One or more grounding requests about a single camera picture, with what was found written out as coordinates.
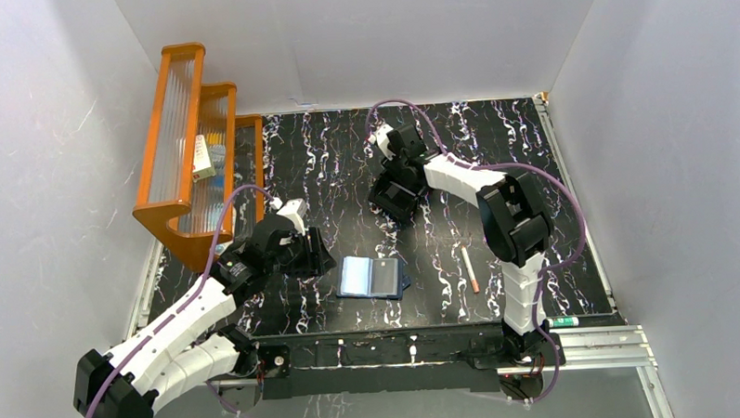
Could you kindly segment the blue leather card holder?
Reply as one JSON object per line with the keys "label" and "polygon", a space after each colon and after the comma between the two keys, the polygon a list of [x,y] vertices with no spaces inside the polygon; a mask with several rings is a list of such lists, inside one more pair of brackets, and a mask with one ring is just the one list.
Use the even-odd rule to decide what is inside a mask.
{"label": "blue leather card holder", "polygon": [[342,298],[401,300],[410,287],[405,263],[395,257],[346,256],[340,267],[337,295]]}

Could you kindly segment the black VIP credit card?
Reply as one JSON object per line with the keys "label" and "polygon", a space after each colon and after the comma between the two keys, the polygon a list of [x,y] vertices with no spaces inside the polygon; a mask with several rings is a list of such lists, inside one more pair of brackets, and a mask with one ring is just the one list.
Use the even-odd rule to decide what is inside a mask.
{"label": "black VIP credit card", "polygon": [[398,293],[399,264],[394,258],[372,261],[371,293],[377,296],[391,296]]}

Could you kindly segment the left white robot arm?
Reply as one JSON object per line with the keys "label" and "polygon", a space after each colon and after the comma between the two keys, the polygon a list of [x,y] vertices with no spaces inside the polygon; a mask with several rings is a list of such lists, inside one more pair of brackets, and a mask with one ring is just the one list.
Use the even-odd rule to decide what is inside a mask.
{"label": "left white robot arm", "polygon": [[318,278],[336,267],[320,231],[296,211],[266,216],[233,242],[186,294],[139,333],[77,363],[73,406],[84,418],[153,418],[217,376],[248,377],[263,361],[234,324],[212,326],[261,293],[272,277]]}

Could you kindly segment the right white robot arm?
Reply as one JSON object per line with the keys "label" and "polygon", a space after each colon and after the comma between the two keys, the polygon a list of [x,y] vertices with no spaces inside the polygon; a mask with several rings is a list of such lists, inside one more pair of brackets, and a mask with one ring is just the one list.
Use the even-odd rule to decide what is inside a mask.
{"label": "right white robot arm", "polygon": [[488,249],[502,263],[504,352],[516,365],[527,365],[541,351],[546,313],[538,273],[550,245],[552,221],[524,173],[511,176],[479,169],[458,157],[428,148],[412,124],[382,125],[368,141],[383,155],[383,170],[369,200],[388,216],[409,223],[421,199],[433,190],[455,196],[479,210]]}

